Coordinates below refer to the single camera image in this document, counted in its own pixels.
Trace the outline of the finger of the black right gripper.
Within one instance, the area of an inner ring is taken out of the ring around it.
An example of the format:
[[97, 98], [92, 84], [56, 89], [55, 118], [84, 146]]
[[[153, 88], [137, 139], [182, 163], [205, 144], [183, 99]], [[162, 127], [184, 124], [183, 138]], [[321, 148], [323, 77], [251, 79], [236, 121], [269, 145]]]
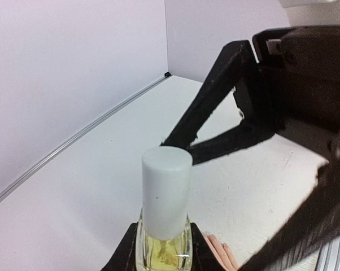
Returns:
[[[194, 143], [198, 132], [224, 98], [234, 90], [240, 123], [211, 139]], [[267, 87], [248, 40], [233, 41], [220, 51], [198, 94], [162, 146], [189, 152], [193, 164], [229, 155], [274, 136], [274, 112]]]
[[241, 270], [286, 270], [340, 236], [340, 118], [329, 132], [288, 119], [281, 135], [327, 159], [316, 173], [317, 185], [278, 232]]

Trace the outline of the white nail polish cap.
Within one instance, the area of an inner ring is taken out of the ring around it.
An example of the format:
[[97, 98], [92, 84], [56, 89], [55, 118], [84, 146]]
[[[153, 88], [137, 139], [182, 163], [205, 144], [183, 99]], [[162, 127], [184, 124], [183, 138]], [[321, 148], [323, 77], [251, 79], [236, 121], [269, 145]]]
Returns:
[[184, 230], [193, 159], [180, 148], [159, 146], [142, 156], [142, 221], [152, 238], [166, 241]]

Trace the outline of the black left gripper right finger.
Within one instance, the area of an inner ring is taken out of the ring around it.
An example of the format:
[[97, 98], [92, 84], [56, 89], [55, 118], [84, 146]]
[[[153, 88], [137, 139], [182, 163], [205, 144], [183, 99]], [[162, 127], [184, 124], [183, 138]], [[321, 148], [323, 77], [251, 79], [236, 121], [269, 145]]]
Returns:
[[191, 223], [193, 259], [191, 271], [223, 271], [196, 223]]

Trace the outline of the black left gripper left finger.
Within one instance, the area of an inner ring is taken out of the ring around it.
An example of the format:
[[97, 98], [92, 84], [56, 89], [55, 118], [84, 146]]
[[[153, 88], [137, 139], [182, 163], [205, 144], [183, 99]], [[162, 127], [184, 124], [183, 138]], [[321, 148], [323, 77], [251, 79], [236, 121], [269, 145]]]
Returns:
[[115, 252], [101, 271], [136, 271], [137, 226], [137, 222], [130, 224]]

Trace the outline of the yellow nail polish bottle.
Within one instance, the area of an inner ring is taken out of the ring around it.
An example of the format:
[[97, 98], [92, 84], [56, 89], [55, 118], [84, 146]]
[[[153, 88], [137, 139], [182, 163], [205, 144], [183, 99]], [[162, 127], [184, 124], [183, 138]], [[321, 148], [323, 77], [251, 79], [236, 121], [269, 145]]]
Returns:
[[193, 241], [188, 217], [181, 234], [173, 239], [160, 240], [146, 232], [143, 213], [140, 213], [135, 248], [137, 270], [191, 270], [192, 262]]

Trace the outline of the mannequin hand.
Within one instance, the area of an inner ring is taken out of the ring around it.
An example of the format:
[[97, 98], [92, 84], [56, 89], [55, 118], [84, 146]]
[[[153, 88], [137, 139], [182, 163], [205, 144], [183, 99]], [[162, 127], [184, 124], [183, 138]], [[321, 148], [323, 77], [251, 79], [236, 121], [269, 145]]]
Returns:
[[206, 243], [213, 252], [216, 260], [220, 263], [224, 270], [237, 270], [238, 264], [230, 247], [226, 243], [222, 243], [213, 234], [202, 233]]

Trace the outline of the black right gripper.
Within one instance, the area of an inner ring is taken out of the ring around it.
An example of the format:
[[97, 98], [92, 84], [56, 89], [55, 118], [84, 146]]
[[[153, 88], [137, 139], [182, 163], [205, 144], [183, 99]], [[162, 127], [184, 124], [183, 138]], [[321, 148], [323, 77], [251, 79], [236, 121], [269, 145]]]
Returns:
[[267, 29], [252, 44], [259, 72], [234, 93], [243, 117], [270, 113], [277, 134], [330, 158], [340, 130], [340, 25]]

